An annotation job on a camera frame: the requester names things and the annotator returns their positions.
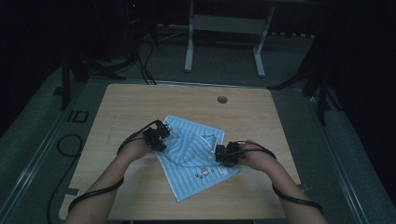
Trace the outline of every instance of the black strap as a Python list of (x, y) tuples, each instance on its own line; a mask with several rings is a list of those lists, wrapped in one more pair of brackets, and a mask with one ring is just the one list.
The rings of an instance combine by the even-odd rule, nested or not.
[(105, 188), (105, 189), (94, 190), (94, 191), (91, 191), (91, 192), (88, 192), (88, 193), (85, 193), (85, 194), (82, 194), (82, 195), (78, 196), (75, 200), (73, 200), (73, 202), (70, 203), (68, 212), (70, 213), (70, 211), (73, 209), (73, 207), (77, 203), (81, 202), (82, 200), (86, 200), (86, 199), (89, 199), (91, 197), (94, 197), (94, 196), (97, 196), (97, 195), (100, 195), (100, 194), (108, 193), (110, 191), (113, 191), (113, 190), (119, 188), (122, 185), (123, 180), (124, 180), (124, 178), (122, 177), (122, 179), (117, 184), (115, 184), (115, 185), (113, 185), (111, 187), (108, 187), (108, 188)]
[(323, 208), (320, 204), (318, 203), (314, 203), (311, 201), (307, 201), (307, 200), (303, 200), (303, 199), (297, 199), (297, 198), (293, 198), (287, 195), (284, 195), (282, 192), (280, 192), (274, 185), (273, 185), (273, 190), (274, 193), (281, 199), (289, 201), (291, 203), (298, 203), (298, 204), (303, 204), (303, 205), (307, 205), (307, 206), (312, 206), (312, 207), (316, 207), (320, 213), (323, 214)]

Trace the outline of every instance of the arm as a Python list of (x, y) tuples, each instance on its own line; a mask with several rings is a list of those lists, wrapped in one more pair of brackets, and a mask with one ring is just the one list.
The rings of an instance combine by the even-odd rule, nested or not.
[[(122, 179), (131, 162), (142, 158), (150, 151), (144, 139), (128, 143), (87, 192), (115, 185)], [(117, 190), (113, 190), (77, 203), (70, 211), (65, 223), (106, 223), (116, 195)]]
[[(257, 148), (255, 145), (240, 145), (242, 149)], [(266, 173), (273, 185), (284, 195), (309, 201), (309, 198), (300, 190), (291, 179), (285, 168), (270, 155), (251, 151), (245, 153), (245, 158), (239, 162), (241, 165)], [(324, 216), (315, 207), (292, 203), (279, 199), (290, 223), (327, 223)]]

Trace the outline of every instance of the forearm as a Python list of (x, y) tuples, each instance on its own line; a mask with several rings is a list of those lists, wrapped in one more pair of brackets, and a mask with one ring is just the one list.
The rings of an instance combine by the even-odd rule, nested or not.
[[(117, 184), (124, 176), (129, 163), (121, 156), (116, 157), (91, 185), (87, 193)], [(116, 195), (117, 190), (115, 189), (77, 203), (70, 211), (65, 223), (106, 223)]]
[[(296, 185), (284, 167), (280, 164), (266, 171), (273, 185), (284, 195), (296, 199), (310, 201), (303, 191)], [(279, 199), (290, 223), (326, 223), (326, 219), (316, 207), (292, 203)]]

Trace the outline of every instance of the hand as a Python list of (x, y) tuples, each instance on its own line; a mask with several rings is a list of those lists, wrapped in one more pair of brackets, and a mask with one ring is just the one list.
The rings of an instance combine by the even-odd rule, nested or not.
[(124, 158), (129, 161), (129, 163), (139, 160), (152, 151), (146, 144), (143, 133), (139, 133), (134, 139), (134, 141), (126, 144), (118, 155), (118, 157)]
[[(247, 140), (245, 144), (240, 144), (242, 150), (260, 148), (254, 144), (253, 141)], [(280, 165), (272, 156), (265, 152), (249, 151), (245, 152), (245, 158), (238, 162), (240, 165), (246, 165), (254, 170), (263, 171), (268, 174), (273, 167)]]

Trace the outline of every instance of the folded cloth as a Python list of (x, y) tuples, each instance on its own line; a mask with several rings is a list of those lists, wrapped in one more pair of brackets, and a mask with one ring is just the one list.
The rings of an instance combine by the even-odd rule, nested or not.
[(200, 123), (167, 116), (171, 134), (166, 149), (156, 152), (169, 185), (181, 202), (237, 174), (238, 166), (225, 167), (215, 160), (214, 149), (222, 144), (224, 131)]

